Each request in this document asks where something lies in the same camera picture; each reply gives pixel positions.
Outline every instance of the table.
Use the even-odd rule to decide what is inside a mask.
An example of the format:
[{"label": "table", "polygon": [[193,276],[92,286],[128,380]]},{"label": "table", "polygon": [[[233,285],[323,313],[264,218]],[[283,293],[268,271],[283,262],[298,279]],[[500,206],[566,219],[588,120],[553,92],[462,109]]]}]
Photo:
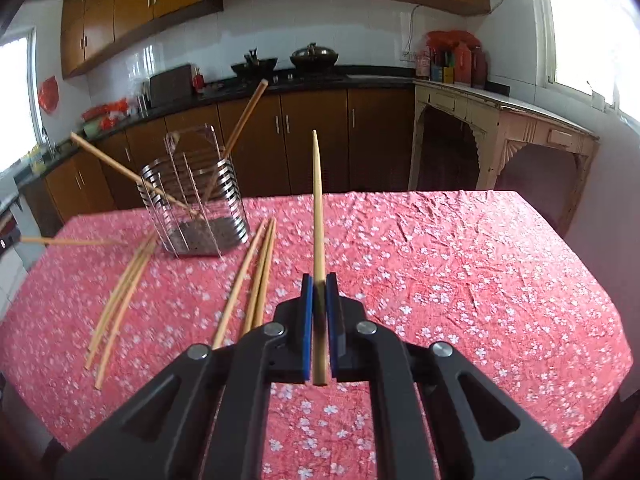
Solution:
[{"label": "table", "polygon": [[[311,272],[312,198],[245,201],[252,227],[278,218],[267,317]],[[326,268],[341,293],[405,340],[453,343],[562,444],[600,415],[632,357],[618,313],[551,227],[514,192],[327,195]],[[130,246],[50,247],[0,326],[0,369],[65,446],[77,444],[195,342],[207,342],[246,246],[225,258],[158,249],[121,328],[101,392],[84,370],[102,306],[146,212],[72,219],[65,238]],[[241,325],[246,280],[226,334]],[[274,384],[264,477],[374,478],[367,386]]]},{"label": "table", "polygon": [[414,140],[408,189],[415,190],[418,184],[425,133],[424,110],[427,106],[434,107],[471,127],[478,146],[477,190],[493,189],[505,165],[527,144],[571,153],[576,176],[558,219],[558,232],[564,237],[598,151],[598,137],[548,110],[494,92],[419,79],[414,83]]}]

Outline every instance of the white wall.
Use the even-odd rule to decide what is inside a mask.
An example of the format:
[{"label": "white wall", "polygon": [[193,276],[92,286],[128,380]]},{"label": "white wall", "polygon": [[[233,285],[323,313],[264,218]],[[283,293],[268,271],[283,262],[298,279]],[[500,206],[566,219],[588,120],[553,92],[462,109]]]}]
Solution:
[{"label": "white wall", "polygon": [[91,107],[91,99],[85,76],[62,80],[60,65],[60,23],[62,0],[42,0],[22,5],[9,25],[7,34],[36,30],[36,85],[50,76],[58,82],[60,102],[52,115],[40,111],[42,124],[52,141],[58,143],[78,126],[80,114]]},{"label": "white wall", "polygon": [[[125,96],[133,67],[149,47],[156,71],[192,62],[206,80],[233,76],[250,48],[277,57],[276,68],[291,67],[289,56],[312,41],[329,46],[338,64],[410,66],[400,61],[415,6],[386,0],[225,0],[225,10],[178,25],[135,45],[88,74],[94,105]],[[435,29],[464,29],[465,18],[416,10],[413,41]]]},{"label": "white wall", "polygon": [[511,95],[588,128],[600,150],[566,242],[609,293],[622,316],[636,364],[624,396],[640,388],[640,137],[605,114],[557,90],[536,86],[536,17],[533,0],[504,0],[489,16],[470,18],[468,30],[488,51],[489,79],[511,86]]}]

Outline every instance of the pot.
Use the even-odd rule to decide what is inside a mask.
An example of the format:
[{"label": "pot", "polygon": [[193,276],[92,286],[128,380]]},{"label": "pot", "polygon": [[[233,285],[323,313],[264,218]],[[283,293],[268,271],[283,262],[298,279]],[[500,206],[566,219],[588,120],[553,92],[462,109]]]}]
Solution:
[{"label": "pot", "polygon": [[327,46],[309,43],[305,48],[300,48],[291,54],[289,59],[302,72],[321,72],[335,65],[338,61],[338,53]]},{"label": "pot", "polygon": [[244,54],[244,63],[237,63],[231,65],[231,70],[234,71],[238,77],[244,79],[255,79],[268,76],[273,72],[277,57],[268,57],[266,59],[258,59],[256,56],[256,49],[250,50],[248,54]]}]

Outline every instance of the black countertop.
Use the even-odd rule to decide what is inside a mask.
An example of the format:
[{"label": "black countertop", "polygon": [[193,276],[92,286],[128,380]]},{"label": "black countertop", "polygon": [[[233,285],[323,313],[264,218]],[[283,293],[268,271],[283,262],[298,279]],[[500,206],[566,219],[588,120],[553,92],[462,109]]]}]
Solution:
[{"label": "black countertop", "polygon": [[[265,94],[282,94],[286,92],[300,92],[310,90],[332,90],[349,88],[413,88],[413,70],[392,67],[337,67],[340,72],[329,76],[308,76],[302,79],[288,80],[287,74],[290,71],[284,70],[276,72],[278,81],[272,82]],[[170,104],[152,108],[143,116],[130,116],[120,121],[111,130],[101,132],[97,136],[91,137],[89,142],[95,144],[97,141],[112,136],[126,128],[147,123],[154,119],[159,119],[171,114],[177,114],[190,108],[207,106],[224,101],[249,98],[254,93],[256,84],[238,84],[234,80],[223,80],[206,87],[204,94],[194,96],[190,99],[174,101]],[[38,174],[33,174],[30,168],[21,171],[15,177],[18,190],[28,186],[35,180],[46,176],[57,168],[60,164],[71,158],[78,152],[79,148],[69,142],[60,147],[60,152],[51,161],[45,164],[45,169]]]}]

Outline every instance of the electrical outlet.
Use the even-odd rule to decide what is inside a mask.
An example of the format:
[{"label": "electrical outlet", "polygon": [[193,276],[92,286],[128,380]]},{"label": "electrical outlet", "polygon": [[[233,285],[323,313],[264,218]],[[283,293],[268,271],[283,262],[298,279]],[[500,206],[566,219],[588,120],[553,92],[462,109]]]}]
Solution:
[{"label": "electrical outlet", "polygon": [[413,52],[401,52],[400,53],[400,61],[404,61],[407,63],[411,63],[415,61],[415,56]]}]

